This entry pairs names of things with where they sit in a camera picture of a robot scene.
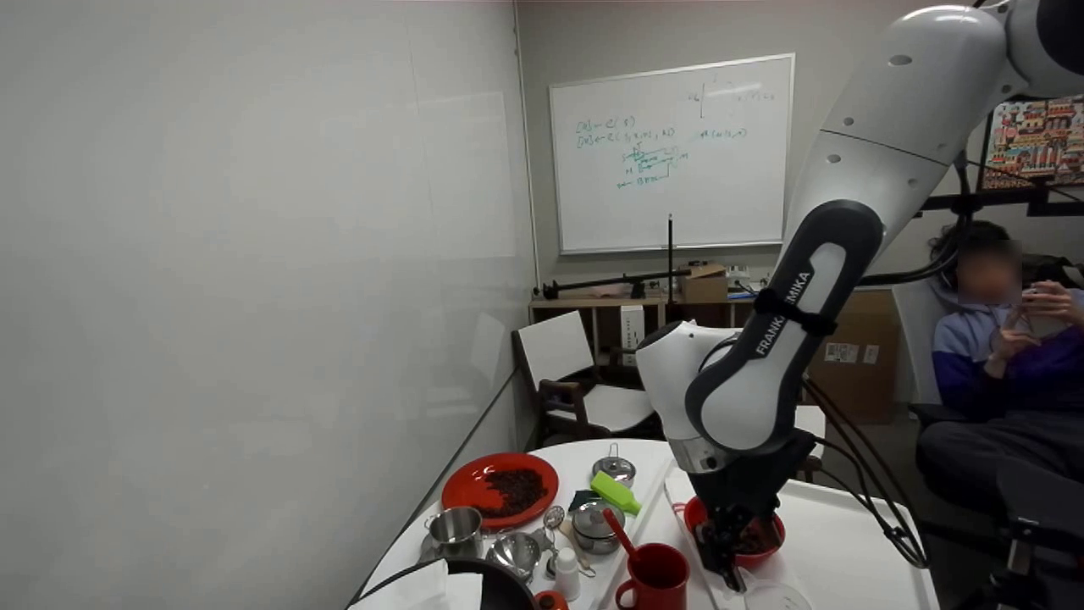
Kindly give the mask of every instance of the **white tablecloth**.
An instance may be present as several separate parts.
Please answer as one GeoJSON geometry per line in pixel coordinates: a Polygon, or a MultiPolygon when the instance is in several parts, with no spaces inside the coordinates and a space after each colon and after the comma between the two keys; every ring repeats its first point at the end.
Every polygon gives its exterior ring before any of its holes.
{"type": "MultiPolygon", "coordinates": [[[[688,610],[934,610],[938,595],[929,571],[910,571],[881,537],[876,522],[844,493],[790,483],[778,493],[786,541],[773,562],[750,572],[750,591],[732,593],[720,576],[700,571],[691,537],[681,528],[681,501],[691,499],[685,472],[673,468],[662,441],[578,441],[536,451],[560,475],[555,501],[568,507],[572,494],[589,487],[593,461],[619,454],[638,463],[634,493],[643,506],[625,522],[634,541],[669,541],[691,560],[688,610]]],[[[382,555],[367,588],[417,562],[431,506],[382,555]]],[[[572,610],[611,610],[618,584],[625,579],[623,553],[589,562],[593,579],[578,579],[572,610]]],[[[536,571],[533,591],[553,591],[545,571],[536,571]]]]}

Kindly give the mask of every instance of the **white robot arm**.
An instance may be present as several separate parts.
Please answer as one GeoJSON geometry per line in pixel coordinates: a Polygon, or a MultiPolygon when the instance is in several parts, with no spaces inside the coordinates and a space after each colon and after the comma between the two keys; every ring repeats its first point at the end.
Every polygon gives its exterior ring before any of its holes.
{"type": "Polygon", "coordinates": [[[790,205],[799,228],[744,328],[729,337],[681,322],[638,351],[643,391],[709,501],[709,522],[743,528],[777,501],[782,461],[812,447],[794,432],[802,370],[852,285],[996,103],[1084,93],[1082,44],[1084,0],[926,6],[889,27],[815,136],[790,205]]]}

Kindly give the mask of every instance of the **white wall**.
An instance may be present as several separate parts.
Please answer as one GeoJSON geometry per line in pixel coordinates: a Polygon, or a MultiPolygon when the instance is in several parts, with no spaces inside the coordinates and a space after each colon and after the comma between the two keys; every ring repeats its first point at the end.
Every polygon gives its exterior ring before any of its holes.
{"type": "MultiPolygon", "coordinates": [[[[548,85],[797,51],[799,68],[790,146],[794,180],[812,149],[819,122],[825,118],[835,93],[844,89],[864,51],[894,16],[929,4],[934,0],[524,0],[524,109],[538,236],[536,281],[665,268],[665,253],[560,253],[560,206],[545,98],[548,85]]],[[[910,225],[901,241],[883,250],[876,271],[926,264],[929,236],[938,233],[940,225],[940,214],[910,225]]],[[[1036,236],[1044,246],[1062,250],[1076,250],[1076,233],[1084,231],[1082,220],[1068,220],[1071,231],[1052,231],[1061,228],[1058,220],[1013,220],[1013,228],[1021,228],[1023,243],[1036,236]]],[[[688,257],[719,257],[729,264],[769,271],[777,261],[777,246],[695,250],[688,257]]]]}
{"type": "Polygon", "coordinates": [[[0,6],[4,610],[345,602],[510,374],[510,41],[496,0],[0,6]]]}

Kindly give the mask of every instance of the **person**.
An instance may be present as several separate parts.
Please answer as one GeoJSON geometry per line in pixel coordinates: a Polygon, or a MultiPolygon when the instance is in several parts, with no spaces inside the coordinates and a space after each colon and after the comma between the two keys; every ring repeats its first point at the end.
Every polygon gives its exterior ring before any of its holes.
{"type": "MultiPolygon", "coordinates": [[[[1084,540],[1084,292],[1033,281],[1005,307],[960,307],[934,328],[934,379],[960,420],[929,423],[919,472],[982,514],[1025,514],[1084,540]]],[[[1076,606],[1071,579],[1036,562],[1041,606],[1076,606]]]]}

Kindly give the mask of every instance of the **whiteboard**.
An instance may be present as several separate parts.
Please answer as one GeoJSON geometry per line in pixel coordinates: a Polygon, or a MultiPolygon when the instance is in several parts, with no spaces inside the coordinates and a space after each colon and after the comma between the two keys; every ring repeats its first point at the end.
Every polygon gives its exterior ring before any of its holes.
{"type": "Polygon", "coordinates": [[[548,89],[561,253],[782,241],[794,54],[548,89]]]}

